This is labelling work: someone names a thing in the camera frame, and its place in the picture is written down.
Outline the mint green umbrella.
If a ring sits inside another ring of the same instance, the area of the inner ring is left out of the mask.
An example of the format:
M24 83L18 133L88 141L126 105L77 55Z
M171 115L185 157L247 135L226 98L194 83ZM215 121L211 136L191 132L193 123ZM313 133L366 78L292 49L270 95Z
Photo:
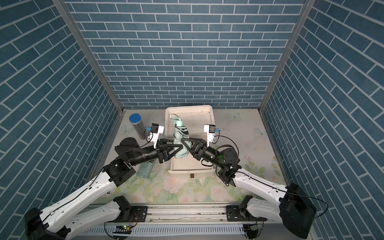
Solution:
M186 139L189 138L188 129L184 125L183 120L181 119L181 117L179 117L178 115L171 114L170 115L170 119L173 120L173 124L174 124L174 127L175 127L175 130L174 130L174 142L173 142L173 144L175 144L175 145L182 145L183 146L183 148L181 150L179 150L177 153L175 153L175 158L176 159L185 158L185 157L188 156L189 151L183 145L182 138L186 138Z
M141 178L148 178L152 172L154 165L154 161L140 164L140 167L137 171L137 175Z

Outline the white bottom drawer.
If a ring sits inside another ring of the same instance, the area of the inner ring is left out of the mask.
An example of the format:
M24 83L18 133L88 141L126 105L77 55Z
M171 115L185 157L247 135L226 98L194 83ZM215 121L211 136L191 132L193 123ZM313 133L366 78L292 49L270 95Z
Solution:
M195 174L194 178L210 177L215 175L215 169L211 167L211 164L204 162L206 166L191 155L176 159L171 159L171 169L168 170L171 176L177 178L190 178L190 174Z

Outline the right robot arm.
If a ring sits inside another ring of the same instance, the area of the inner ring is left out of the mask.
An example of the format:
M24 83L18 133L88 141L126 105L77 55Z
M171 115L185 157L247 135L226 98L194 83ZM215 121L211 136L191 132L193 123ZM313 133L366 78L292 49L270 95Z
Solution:
M220 167L218 177L226 185L254 194L243 201L247 214L282 223L301 239L308 237L317 209L300 186L276 184L242 171L238 148L231 145L214 149L203 139L182 138L181 142L195 159Z

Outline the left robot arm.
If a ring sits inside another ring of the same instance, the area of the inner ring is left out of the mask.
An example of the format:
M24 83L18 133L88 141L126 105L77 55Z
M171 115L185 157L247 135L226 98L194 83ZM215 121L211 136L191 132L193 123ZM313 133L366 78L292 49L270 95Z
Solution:
M156 146L141 148L135 138L125 138L115 147L118 157L104 166L88 183L57 203L42 210L33 208L25 214L25 232L29 240L70 240L102 223L128 220L131 205L123 196L84 212L102 195L112 192L132 177L134 166L158 160L170 160L183 149L182 144L160 139Z

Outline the white plastic drawer cabinet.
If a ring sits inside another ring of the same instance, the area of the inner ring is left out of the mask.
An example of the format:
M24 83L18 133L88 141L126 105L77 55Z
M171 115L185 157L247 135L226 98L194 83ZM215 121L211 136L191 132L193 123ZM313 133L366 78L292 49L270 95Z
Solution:
M175 130L173 120L170 119L171 114L176 114L181 117L191 138L207 140L204 125L215 124L213 108L210 105L167 108L165 112L165 135L171 138Z

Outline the floral table mat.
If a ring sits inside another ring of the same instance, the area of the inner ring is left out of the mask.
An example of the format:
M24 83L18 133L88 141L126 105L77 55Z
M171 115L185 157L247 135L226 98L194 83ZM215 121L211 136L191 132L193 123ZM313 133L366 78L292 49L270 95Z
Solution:
M239 145L242 172L285 185L277 158L270 145L258 147L251 142ZM240 202L249 191L226 186L216 174L209 177L176 177L169 173L170 163L155 163L147 178L134 175L95 204L106 204L114 197L125 196L131 203L229 203Z

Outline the blue-lid clear straw canister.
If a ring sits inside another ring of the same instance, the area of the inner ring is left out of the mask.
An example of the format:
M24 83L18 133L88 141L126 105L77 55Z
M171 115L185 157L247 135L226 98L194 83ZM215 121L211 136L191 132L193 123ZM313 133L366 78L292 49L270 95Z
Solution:
M147 133L146 133L146 126L144 125L141 115L138 113L134 113L129 116L129 120L133 127L135 128L136 132L138 133L139 137L142 140L145 140L147 138Z

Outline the green circuit board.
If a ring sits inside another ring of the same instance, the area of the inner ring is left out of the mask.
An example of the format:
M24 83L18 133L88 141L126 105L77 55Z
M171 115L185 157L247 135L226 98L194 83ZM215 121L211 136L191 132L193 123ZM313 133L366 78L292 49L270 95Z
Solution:
M116 232L119 234L131 234L132 228L131 226L116 226Z

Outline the metal linear rail base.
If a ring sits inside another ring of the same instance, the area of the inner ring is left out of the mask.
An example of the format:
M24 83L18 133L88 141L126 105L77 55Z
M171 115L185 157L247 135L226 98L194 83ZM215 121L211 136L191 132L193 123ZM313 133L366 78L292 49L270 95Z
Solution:
M282 223L246 215L245 207L235 204L164 204L133 206L134 220L115 220L98 224L76 235L76 239L106 237L108 240L128 240L133 237L173 237L242 235L258 238L260 233L281 230L289 239L297 236ZM131 226L131 234L119 234L116 226Z

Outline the metal corner frame post left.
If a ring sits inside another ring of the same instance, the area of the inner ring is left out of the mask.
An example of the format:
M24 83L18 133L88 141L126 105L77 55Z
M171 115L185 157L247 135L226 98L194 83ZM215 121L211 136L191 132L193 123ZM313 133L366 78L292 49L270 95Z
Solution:
M67 27L69 28L71 34L73 35L74 39L76 40L77 44L79 45L80 49L82 50L83 54L85 55L86 59L88 60L90 66L96 73L97 77L99 78L101 84L105 88L107 94L109 95L110 99L114 103L116 109L118 110L119 114L123 113L123 107L116 97L115 93L113 92L105 74L103 73L101 67L99 66L94 54L92 53L87 41L85 40L80 28L78 27L75 19L71 15L65 1L62 0L52 0L54 6L58 10L60 16L66 23Z

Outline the metal corner frame post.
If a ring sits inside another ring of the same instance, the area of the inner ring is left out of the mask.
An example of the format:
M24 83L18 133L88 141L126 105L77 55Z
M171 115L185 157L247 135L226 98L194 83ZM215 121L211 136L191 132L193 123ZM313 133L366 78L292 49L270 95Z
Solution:
M99 78L101 84L105 88L107 94L109 95L110 99L114 103L116 109L118 110L119 114L123 113L123 107L116 97L115 93L113 92L105 74L103 73L101 67L99 66L94 54L92 53L87 41L85 40L80 28L78 27L75 19L71 15L65 1L62 0L52 0L54 6L58 10L60 16L66 23L67 27L69 28L71 34L73 35L74 39L76 40L77 44L79 45L80 49L82 50L83 54L85 55L86 59L88 60L90 66L96 73L97 77Z
M309 14L310 14L312 7L314 6L315 2L316 2L315 0L305 1L305 4L304 4L304 6L300 12L300 15L298 17L298 20L297 20L295 26L293 27L293 31L290 35L289 40L287 41L287 45L283 51L283 54L279 60L279 63L276 67L274 75L271 78L270 84L267 87L266 93L265 93L263 100L261 102L261 105L259 108L259 113L261 115L264 114L264 111L267 107L268 101L269 101L269 99L273 93L273 90L279 81L279 77L282 74L282 71L283 71L283 69L284 69L284 67L288 61L288 58L289 58L289 56L290 56L290 54L291 54L291 52L295 46L295 43L296 43L296 41L297 41L297 39L298 39L298 37L299 37L303 27L304 27L304 24L305 24L307 18L309 17Z

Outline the metal corner frame post right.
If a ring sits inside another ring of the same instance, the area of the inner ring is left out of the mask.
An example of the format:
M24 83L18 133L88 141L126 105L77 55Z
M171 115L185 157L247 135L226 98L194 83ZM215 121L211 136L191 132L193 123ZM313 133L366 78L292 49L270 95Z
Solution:
M304 24L305 24L307 18L309 17L309 14L310 14L312 7L314 6L315 2L316 2L315 0L305 1L305 4L304 4L304 6L300 12L300 15L298 17L298 20L297 20L295 26L293 27L293 31L290 35L289 40L287 41L287 45L283 51L283 54L279 60L279 63L276 67L274 75L271 78L270 84L267 87L266 93L265 93L263 100L261 102L261 105L259 108L259 113L261 115L264 114L264 111L267 107L268 101L269 101L269 99L273 93L273 90L279 81L279 77L282 74L282 71L283 71L283 69L284 69L284 67L288 61L288 58L289 58L289 56L290 56L290 54L291 54L291 52L295 46L295 43L296 43L296 41L297 41L297 39L298 39L298 37L299 37L303 27L304 27Z

